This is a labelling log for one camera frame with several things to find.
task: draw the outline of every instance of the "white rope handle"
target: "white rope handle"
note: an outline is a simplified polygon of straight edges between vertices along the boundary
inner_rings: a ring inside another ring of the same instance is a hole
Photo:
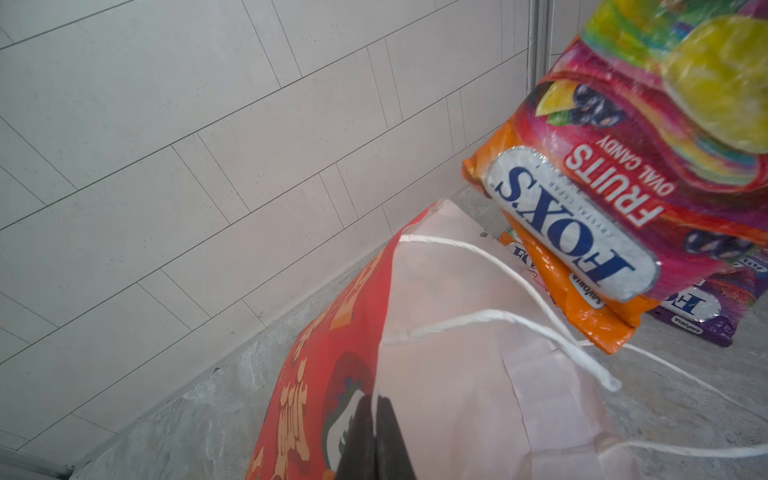
[[[465,250],[469,250],[471,252],[477,253],[481,257],[487,259],[494,265],[498,266],[500,269],[502,269],[504,273],[509,275],[513,280],[515,280],[515,282],[523,286],[523,288],[525,288],[525,290],[531,295],[531,297],[533,297],[534,301],[541,307],[542,310],[544,310],[544,312],[547,314],[547,317],[550,319],[550,321],[552,321],[552,324],[555,327],[557,327],[558,330],[561,331],[562,335],[558,334],[557,332],[555,332],[553,329],[550,329],[549,327],[539,325],[536,322],[532,322],[531,320],[526,319],[523,316],[515,315],[514,313],[505,312],[503,310],[482,310],[480,312],[475,312],[470,315],[459,316],[451,320],[446,320],[445,322],[436,323],[431,326],[424,326],[421,328],[409,330],[404,333],[396,333],[394,335],[391,335],[382,339],[382,344],[386,345],[386,344],[393,344],[393,343],[403,343],[410,340],[422,338],[423,336],[431,335],[433,333],[445,332],[446,330],[449,330],[449,329],[458,328],[460,326],[470,325],[473,323],[483,323],[483,322],[490,322],[495,320],[504,320],[510,323],[519,323],[521,325],[527,326],[529,329],[556,342],[559,346],[561,346],[561,348],[563,349],[563,353],[565,353],[565,355],[568,356],[568,358],[573,360],[577,365],[587,370],[591,375],[593,375],[600,382],[601,385],[603,385],[608,390],[611,390],[612,392],[616,392],[619,390],[619,388],[621,387],[621,382],[615,379],[602,365],[597,363],[597,361],[592,359],[592,357],[587,355],[584,352],[584,350],[581,349],[582,346],[592,346],[592,343],[589,342],[588,340],[582,340],[580,342],[577,341],[573,337],[573,335],[571,335],[571,332],[568,330],[565,324],[563,324],[563,322],[561,322],[560,319],[557,317],[557,315],[554,313],[554,310],[550,308],[550,306],[546,303],[546,301],[536,291],[536,289],[533,288],[533,286],[531,286],[531,284],[528,283],[522,277],[522,275],[515,272],[513,269],[509,268],[501,260],[494,257],[493,255],[486,252],[485,250],[478,248],[475,245],[472,245],[471,243],[466,243],[459,240],[451,240],[451,239],[442,238],[442,237],[430,237],[426,235],[402,235],[400,237],[400,241],[401,242],[419,242],[419,243],[441,243],[443,245],[459,247],[459,248],[463,248]],[[641,348],[638,348],[634,345],[630,345],[628,343],[624,345],[624,348],[634,350],[635,352],[638,352],[641,355],[645,355],[646,357],[652,359],[655,362],[661,363],[667,368],[670,368],[673,371],[678,372],[681,375],[685,376],[686,378],[693,380],[694,382],[698,383],[704,388],[717,393],[728,402],[731,402],[734,405],[747,410],[748,412],[752,413],[753,415],[756,415],[758,418],[762,420],[766,420],[766,418],[761,414],[752,411],[751,409],[747,408],[746,406],[742,405],[736,400],[730,398],[725,393],[722,393],[720,390],[716,389],[709,383],[706,383],[703,380],[698,379],[697,377],[681,369],[680,367],[677,367],[669,363],[668,361],[658,356],[655,356],[653,353],[647,352]],[[625,447],[625,446],[656,450],[658,452],[672,453],[675,455],[682,455],[686,457],[745,458],[745,457],[753,457],[753,456],[768,454],[768,444],[765,444],[765,443],[758,444],[758,445],[751,445],[747,447],[732,447],[728,449],[699,449],[695,447],[666,445],[664,443],[647,442],[645,440],[635,439],[635,440],[625,440],[623,442],[614,443],[612,445],[607,445],[603,448],[600,448],[599,455],[604,455],[613,449],[617,449],[619,447]]]
[[[457,316],[456,318],[444,322],[433,323],[432,325],[422,326],[405,332],[397,332],[382,338],[382,345],[396,345],[398,343],[420,339],[432,335],[433,333],[447,332],[450,329],[472,325],[474,323],[495,322],[499,320],[526,326],[539,335],[552,340],[562,348],[563,353],[569,359],[573,360],[576,365],[589,372],[606,389],[612,392],[618,392],[619,389],[621,389],[621,382],[614,378],[604,366],[589,356],[584,350],[569,342],[560,333],[555,332],[548,326],[533,322],[524,316],[506,312],[504,310],[481,310],[479,312],[470,313],[469,315]]]

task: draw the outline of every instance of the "marble floor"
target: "marble floor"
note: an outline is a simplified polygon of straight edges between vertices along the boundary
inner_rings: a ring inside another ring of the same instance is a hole
[[[499,235],[505,221],[473,190],[452,198]],[[78,480],[203,480],[244,478],[277,374],[297,333],[362,269],[345,275],[291,310],[196,385],[123,432],[76,469]],[[632,339],[768,416],[768,296],[742,322],[733,346],[723,349],[654,319]],[[603,399],[625,438],[697,447],[768,442],[768,425],[735,409],[665,367],[629,350],[593,352],[623,383]],[[635,449],[646,478],[768,478],[768,457],[686,458]]]

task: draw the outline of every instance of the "white tile wall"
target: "white tile wall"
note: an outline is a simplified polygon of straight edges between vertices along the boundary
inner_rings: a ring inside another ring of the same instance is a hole
[[[3,120],[0,120],[0,166],[46,204],[74,192],[72,184]]]
[[[386,130],[366,50],[203,129],[251,210]]]
[[[0,291],[61,326],[226,225],[167,147],[0,230]]]
[[[262,330],[264,325],[248,306],[237,302],[95,396],[75,414],[119,432]]]
[[[53,323],[0,293],[0,328],[34,343],[56,330]]]
[[[238,221],[250,212],[200,135],[185,137],[173,147],[229,223]]]
[[[458,0],[386,38],[408,118],[502,61],[500,0]]]
[[[461,89],[464,130],[472,143],[503,124],[525,99],[528,56],[520,53]]]
[[[121,5],[3,49],[0,84],[0,116],[78,188],[278,88],[240,0]]]
[[[433,0],[274,0],[303,74],[423,17]]]
[[[442,100],[341,159],[339,170],[355,210],[364,215],[452,155]]]
[[[463,185],[525,94],[529,0],[119,1],[0,0],[0,445],[68,464]]]
[[[0,167],[0,228],[45,206],[24,185]]]
[[[206,313],[215,315],[341,229],[315,175],[163,270]]]
[[[0,27],[13,41],[21,41],[122,2],[125,0],[0,0]]]
[[[0,364],[0,429],[33,438],[189,329],[131,286]]]
[[[245,302],[269,326],[391,236],[384,211],[376,208],[255,289]]]
[[[75,415],[67,415],[40,436],[19,449],[20,452],[66,465],[114,437],[114,433]]]

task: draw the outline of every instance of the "fox's fruits candy bag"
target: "fox's fruits candy bag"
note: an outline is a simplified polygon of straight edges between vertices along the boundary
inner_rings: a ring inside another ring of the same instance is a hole
[[[634,327],[768,243],[766,17],[768,0],[607,0],[465,161],[582,331],[605,309],[567,303],[571,272]]]

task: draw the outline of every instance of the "lemon illustration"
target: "lemon illustration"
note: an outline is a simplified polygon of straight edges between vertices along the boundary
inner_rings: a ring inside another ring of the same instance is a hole
[[[768,21],[722,15],[698,25],[664,59],[669,95],[705,131],[768,153]]]
[[[571,110],[576,107],[574,103],[574,91],[578,87],[577,81],[557,80],[552,84],[541,98],[536,107],[536,116],[549,115],[556,111]]]

